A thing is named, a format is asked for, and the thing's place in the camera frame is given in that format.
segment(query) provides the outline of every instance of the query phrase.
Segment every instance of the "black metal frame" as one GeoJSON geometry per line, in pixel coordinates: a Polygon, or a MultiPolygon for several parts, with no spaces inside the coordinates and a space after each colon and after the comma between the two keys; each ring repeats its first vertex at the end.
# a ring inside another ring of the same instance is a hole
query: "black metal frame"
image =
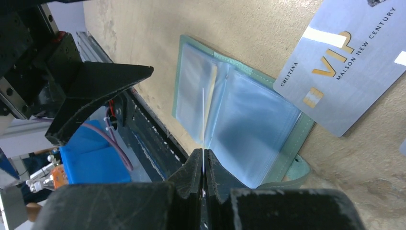
{"type": "Polygon", "coordinates": [[[45,137],[58,146],[100,106],[154,71],[151,66],[83,63],[72,35],[58,31],[46,4],[0,14],[0,59],[1,115],[53,118],[45,137]]]}
{"type": "MultiPolygon", "coordinates": [[[[0,6],[0,15],[28,9],[32,6],[45,4],[54,0],[3,0],[0,6]]],[[[55,0],[62,3],[71,3],[84,0],[55,0]]]]}
{"type": "MultiPolygon", "coordinates": [[[[91,59],[97,56],[99,61],[113,62],[90,34],[78,33],[78,36],[80,40],[87,40],[86,43],[79,42],[79,47],[92,51],[91,59]]],[[[134,151],[152,181],[165,180],[186,162],[186,151],[138,92],[130,88],[113,101],[113,111],[117,111],[117,130],[125,144],[134,151]]]]}

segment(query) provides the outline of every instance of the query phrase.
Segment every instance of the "orange component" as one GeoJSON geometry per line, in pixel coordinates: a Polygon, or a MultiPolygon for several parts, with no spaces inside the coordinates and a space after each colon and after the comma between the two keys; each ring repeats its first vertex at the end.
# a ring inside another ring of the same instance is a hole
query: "orange component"
{"type": "Polygon", "coordinates": [[[59,31],[58,32],[58,37],[55,39],[51,40],[51,43],[59,43],[62,41],[63,36],[65,36],[66,32],[65,31],[59,31]]]}
{"type": "Polygon", "coordinates": [[[54,188],[57,189],[61,186],[69,184],[68,177],[65,173],[65,168],[63,164],[58,165],[57,167],[51,170],[51,175],[54,178],[54,188]]]}
{"type": "Polygon", "coordinates": [[[114,100],[113,99],[109,100],[110,112],[112,113],[112,116],[115,117],[114,110],[113,110],[113,105],[114,105],[114,100]]]}

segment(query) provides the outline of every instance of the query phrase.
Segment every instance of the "black metal bracket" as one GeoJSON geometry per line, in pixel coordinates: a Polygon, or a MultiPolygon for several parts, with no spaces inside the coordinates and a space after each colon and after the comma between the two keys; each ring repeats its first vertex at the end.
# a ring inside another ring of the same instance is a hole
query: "black metal bracket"
{"type": "Polygon", "coordinates": [[[65,145],[94,111],[153,71],[149,66],[84,62],[45,137],[65,145]]]}

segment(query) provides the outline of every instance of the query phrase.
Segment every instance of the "card holder strap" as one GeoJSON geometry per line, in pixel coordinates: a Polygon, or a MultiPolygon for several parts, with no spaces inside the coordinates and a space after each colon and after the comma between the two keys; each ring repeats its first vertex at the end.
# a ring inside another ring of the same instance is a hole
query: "card holder strap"
{"type": "Polygon", "coordinates": [[[257,189],[297,189],[303,185],[311,172],[309,164],[297,155],[286,173],[289,181],[268,182],[261,184],[257,189]]]}

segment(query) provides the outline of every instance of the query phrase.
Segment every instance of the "pink cable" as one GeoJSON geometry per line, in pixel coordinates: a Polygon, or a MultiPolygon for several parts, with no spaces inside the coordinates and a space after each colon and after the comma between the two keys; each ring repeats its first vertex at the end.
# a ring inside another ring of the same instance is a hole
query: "pink cable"
{"type": "MultiPolygon", "coordinates": [[[[45,119],[45,118],[35,118],[34,120],[41,121],[41,122],[52,122],[53,121],[52,119],[45,119]]],[[[130,159],[127,157],[127,155],[124,153],[124,151],[107,134],[105,134],[103,131],[98,129],[96,126],[88,124],[88,123],[82,123],[80,126],[84,126],[86,128],[89,128],[89,129],[95,131],[96,133],[98,133],[104,139],[106,139],[106,141],[108,141],[115,148],[115,150],[117,151],[117,153],[120,156],[121,160],[123,161],[124,166],[129,171],[132,171],[134,169],[133,164],[130,162],[130,159]]]]}

